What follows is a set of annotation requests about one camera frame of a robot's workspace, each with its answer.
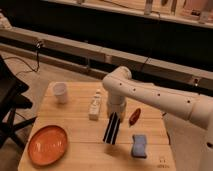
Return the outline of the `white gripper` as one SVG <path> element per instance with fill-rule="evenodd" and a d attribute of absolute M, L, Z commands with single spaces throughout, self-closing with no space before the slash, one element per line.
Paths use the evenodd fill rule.
<path fill-rule="evenodd" d="M 122 123 L 126 115 L 126 105 L 127 102 L 124 96 L 109 94 L 107 99 L 107 115 L 111 116 L 112 113 L 116 112 Z"/>

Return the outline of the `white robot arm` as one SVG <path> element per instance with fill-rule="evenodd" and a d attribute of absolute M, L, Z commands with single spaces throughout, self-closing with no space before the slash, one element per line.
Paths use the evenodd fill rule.
<path fill-rule="evenodd" d="M 213 97 L 135 82 L 125 66 L 107 74 L 102 84 L 108 92 L 108 117 L 116 113 L 123 121 L 126 98 L 132 98 L 206 129 L 199 171 L 213 171 Z"/>

